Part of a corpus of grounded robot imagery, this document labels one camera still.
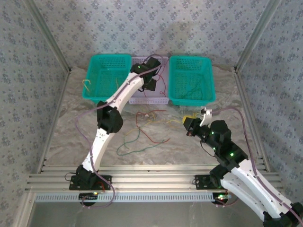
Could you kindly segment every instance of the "cable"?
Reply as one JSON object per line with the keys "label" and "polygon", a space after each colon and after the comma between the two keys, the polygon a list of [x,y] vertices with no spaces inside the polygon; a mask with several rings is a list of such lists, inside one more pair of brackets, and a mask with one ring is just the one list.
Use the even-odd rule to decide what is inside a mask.
{"label": "cable", "polygon": [[252,165],[252,170],[253,170],[253,173],[256,177],[256,179],[259,181],[259,183],[262,185],[263,188],[265,188],[265,190],[272,196],[274,197],[280,204],[282,204],[285,208],[287,208],[297,219],[298,221],[300,222],[301,226],[303,227],[303,221],[301,220],[301,218],[296,214],[296,212],[294,212],[294,210],[289,207],[286,203],[284,203],[279,197],[277,197],[269,188],[267,188],[267,186],[263,183],[263,181],[260,179],[260,177],[258,176],[258,173],[257,173],[257,169],[256,169],[256,165],[253,161],[253,155],[252,155],[252,151],[251,151],[251,148],[250,148],[250,144],[248,142],[248,136],[247,136],[247,132],[246,132],[246,127],[245,127],[245,121],[244,121],[244,116],[243,114],[241,113],[241,111],[233,106],[228,106],[226,108],[223,108],[221,110],[215,110],[215,111],[212,111],[212,114],[218,114],[222,111],[225,111],[225,110],[235,110],[239,113],[240,117],[241,117],[241,120],[242,120],[242,126],[243,126],[243,131],[244,131],[244,137],[245,137],[245,141],[246,141],[246,144],[247,144],[247,147],[248,147],[248,151],[249,151],[249,154],[250,154],[250,160],[251,160],[251,165]]}
{"label": "cable", "polygon": [[104,184],[103,184],[103,182],[98,181],[97,183],[99,183],[99,184],[102,186],[102,190],[103,190],[103,192],[105,192],[105,188],[104,188]]}
{"label": "cable", "polygon": [[239,200],[238,197],[236,197],[236,199],[235,199],[234,202],[232,202],[232,203],[230,203],[230,204],[226,204],[226,203],[224,203],[224,202],[222,202],[222,201],[220,201],[220,200],[215,199],[215,201],[217,201],[217,202],[219,202],[219,203],[222,204],[222,205],[220,205],[220,206],[222,206],[222,207],[230,207],[230,206],[234,205],[238,200]]}
{"label": "cable", "polygon": [[163,80],[163,84],[164,84],[164,91],[160,91],[160,95],[164,95],[166,97],[166,94],[165,94],[165,91],[166,91],[166,84],[165,84],[165,81],[163,79],[163,77],[161,75],[159,75],[159,77]]}
{"label": "cable", "polygon": [[153,142],[153,143],[166,143],[167,141],[169,141],[170,140],[170,138],[169,139],[167,139],[166,141],[162,141],[162,142],[155,142],[155,141],[153,141],[147,134],[146,134],[146,132],[144,132],[139,126],[138,126],[138,114],[144,114],[144,115],[146,115],[146,114],[149,114],[149,113],[151,113],[151,112],[154,112],[154,111],[166,111],[166,110],[152,110],[152,111],[149,111],[148,113],[141,113],[141,112],[137,112],[137,114],[136,114],[136,126],[137,126],[137,128],[141,131],[141,132],[143,132],[143,134],[145,135],[145,136],[147,136],[147,138],[151,141],[151,142]]}
{"label": "cable", "polygon": [[[148,122],[147,122],[145,125],[141,126],[140,128],[143,128],[143,127],[145,127],[146,125],[149,125],[149,124],[151,124],[151,123],[159,123],[159,122],[162,122],[162,121],[163,121],[163,120],[160,120],[160,121],[149,121],[149,120],[148,120]],[[133,132],[133,131],[135,131],[135,130],[138,130],[138,128],[131,129],[130,131],[128,131],[128,132],[125,134],[125,136],[129,135],[131,132]]]}
{"label": "cable", "polygon": [[119,89],[118,78],[116,78],[117,90]]}
{"label": "cable", "polygon": [[169,62],[169,60],[166,61],[165,65],[163,66],[163,71],[162,71],[161,73],[159,73],[159,78],[157,79],[157,81],[159,81],[160,79],[163,80],[164,91],[160,91],[159,94],[160,94],[160,95],[164,95],[165,97],[166,97],[165,91],[166,91],[166,88],[167,88],[167,87],[166,87],[165,81],[164,81],[164,79],[163,79],[163,77],[162,77],[162,73],[164,72],[165,67],[166,67],[166,65],[167,65],[168,62]]}
{"label": "cable", "polygon": [[108,103],[106,103],[106,104],[104,104],[104,105],[101,105],[101,106],[98,106],[98,107],[93,108],[93,109],[91,109],[91,110],[88,110],[88,111],[86,111],[86,112],[80,114],[80,115],[76,118],[76,120],[75,120],[75,127],[76,127],[77,131],[81,134],[81,136],[82,136],[82,137],[87,141],[87,143],[89,144],[90,164],[91,164],[91,168],[92,168],[93,172],[94,172],[101,180],[103,180],[105,183],[107,183],[107,184],[112,188],[112,190],[113,190],[113,197],[112,197],[112,199],[109,201],[109,203],[107,203],[106,205],[104,205],[104,206],[95,206],[95,207],[88,207],[88,206],[85,206],[84,203],[82,203],[83,207],[88,208],[88,209],[91,209],[91,208],[104,208],[104,207],[108,207],[108,206],[109,206],[110,204],[112,204],[112,202],[114,201],[116,192],[115,192],[115,189],[114,189],[114,187],[112,186],[112,184],[111,184],[109,181],[107,181],[104,177],[102,177],[100,174],[98,174],[98,172],[96,171],[96,169],[95,169],[95,167],[94,167],[93,152],[92,152],[92,144],[90,143],[89,139],[88,139],[88,138],[81,132],[81,130],[79,129],[79,127],[78,127],[78,121],[79,121],[79,119],[80,119],[81,117],[83,117],[83,116],[85,116],[85,115],[87,115],[87,114],[89,114],[89,113],[95,111],[95,110],[99,110],[99,109],[102,109],[102,108],[104,108],[104,107],[106,107],[106,106],[111,105],[112,103],[114,103],[114,101],[116,101],[116,100],[119,98],[120,94],[121,94],[121,93],[124,91],[124,89],[130,84],[130,82],[132,82],[134,79],[139,78],[140,76],[142,76],[142,75],[144,75],[144,74],[147,74],[147,73],[150,73],[150,72],[155,71],[156,69],[159,69],[159,68],[161,67],[161,65],[162,65],[162,64],[158,65],[157,67],[155,67],[155,68],[153,68],[153,69],[151,69],[151,70],[147,70],[147,71],[145,71],[145,72],[142,72],[142,73],[139,73],[139,74],[135,75],[133,78],[131,78],[131,79],[128,81],[128,83],[126,83],[126,84],[123,86],[123,88],[121,88],[120,91],[119,91],[119,89],[118,89],[118,93],[117,93],[117,95],[113,98],[113,100],[111,100],[110,102],[108,102]]}
{"label": "cable", "polygon": [[[136,139],[134,139],[134,140],[132,140],[132,141],[129,141],[129,142],[124,142],[124,144],[135,142],[136,140],[139,139],[139,137],[140,137],[140,130],[138,130],[138,136],[137,136]],[[131,151],[131,152],[128,152],[128,153],[126,153],[126,154],[119,154],[119,153],[118,153],[118,150],[119,150],[124,144],[122,144],[121,146],[118,147],[118,149],[117,149],[117,151],[116,151],[117,155],[119,155],[119,156],[125,156],[125,155],[129,155],[129,154],[132,154],[132,153],[139,153],[139,152],[145,151],[145,150],[147,150],[147,149],[149,149],[149,148],[154,148],[154,147],[156,147],[156,146],[162,144],[162,142],[159,143],[159,144],[156,144],[156,145],[154,145],[154,146],[146,147],[146,148],[144,148],[144,149],[142,149],[142,150]]]}
{"label": "cable", "polygon": [[211,155],[210,153],[208,153],[207,150],[204,149],[204,147],[203,147],[203,145],[202,145],[202,140],[200,140],[200,145],[201,145],[202,149],[203,149],[209,156],[214,157],[214,155]]}
{"label": "cable", "polygon": [[67,180],[67,179],[66,179],[67,174],[64,176],[64,179],[65,179],[66,181],[71,182],[71,180]]}

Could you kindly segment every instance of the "wall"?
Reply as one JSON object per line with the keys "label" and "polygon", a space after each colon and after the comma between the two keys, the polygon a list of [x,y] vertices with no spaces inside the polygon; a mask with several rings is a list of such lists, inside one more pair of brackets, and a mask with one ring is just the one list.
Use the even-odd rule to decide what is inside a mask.
{"label": "wall", "polygon": [[0,1],[0,226],[37,168],[66,73],[21,0]]}
{"label": "wall", "polygon": [[303,2],[285,0],[241,75],[269,161],[303,202]]}
{"label": "wall", "polygon": [[202,54],[234,65],[267,0],[35,0],[71,66],[96,53]]}

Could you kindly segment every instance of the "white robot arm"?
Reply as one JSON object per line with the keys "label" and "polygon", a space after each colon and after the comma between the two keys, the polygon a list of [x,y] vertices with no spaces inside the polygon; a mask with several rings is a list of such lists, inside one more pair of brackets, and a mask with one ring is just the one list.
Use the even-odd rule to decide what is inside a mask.
{"label": "white robot arm", "polygon": [[[137,75],[135,72],[129,73],[121,87],[107,100],[108,103],[111,103],[109,105],[111,109],[116,109],[116,111],[120,113],[132,95],[144,85],[143,78],[136,77]],[[93,166],[96,170],[99,170],[102,156],[114,135],[115,133],[107,133],[106,128],[100,127],[97,129],[96,137],[92,145]],[[90,163],[90,153],[88,153],[82,165],[86,170],[93,172],[92,164]]]}
{"label": "white robot arm", "polygon": [[217,188],[224,188],[246,203],[266,227],[295,227],[303,217],[303,206],[292,203],[278,192],[255,168],[244,151],[232,140],[232,132],[225,121],[214,121],[211,109],[202,109],[202,119],[185,118],[188,136],[198,136],[210,146],[220,163],[210,171],[210,180]]}

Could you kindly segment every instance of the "yellow object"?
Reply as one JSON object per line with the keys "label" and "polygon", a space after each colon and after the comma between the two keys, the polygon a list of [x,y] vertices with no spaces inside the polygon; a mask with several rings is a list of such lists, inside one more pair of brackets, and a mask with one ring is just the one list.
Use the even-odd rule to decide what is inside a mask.
{"label": "yellow object", "polygon": [[196,119],[196,117],[194,117],[194,116],[185,115],[185,116],[182,118],[182,124],[184,124],[186,118]]}
{"label": "yellow object", "polygon": [[86,84],[84,83],[85,81],[88,81],[89,82],[89,85],[91,85],[91,83],[90,83],[90,80],[89,79],[84,79],[83,81],[82,81],[82,84],[84,85],[84,87],[88,90],[88,92],[89,92],[89,88],[86,86]]}

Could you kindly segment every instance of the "mesh basket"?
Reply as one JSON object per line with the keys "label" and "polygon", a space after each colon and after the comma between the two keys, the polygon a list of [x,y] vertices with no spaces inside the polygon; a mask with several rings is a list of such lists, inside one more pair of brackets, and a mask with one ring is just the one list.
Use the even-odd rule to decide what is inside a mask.
{"label": "mesh basket", "polygon": [[215,100],[212,62],[200,56],[169,59],[169,98],[174,105],[202,106]]}
{"label": "mesh basket", "polygon": [[106,101],[123,84],[131,68],[129,54],[97,54],[89,62],[82,96],[94,103]]}

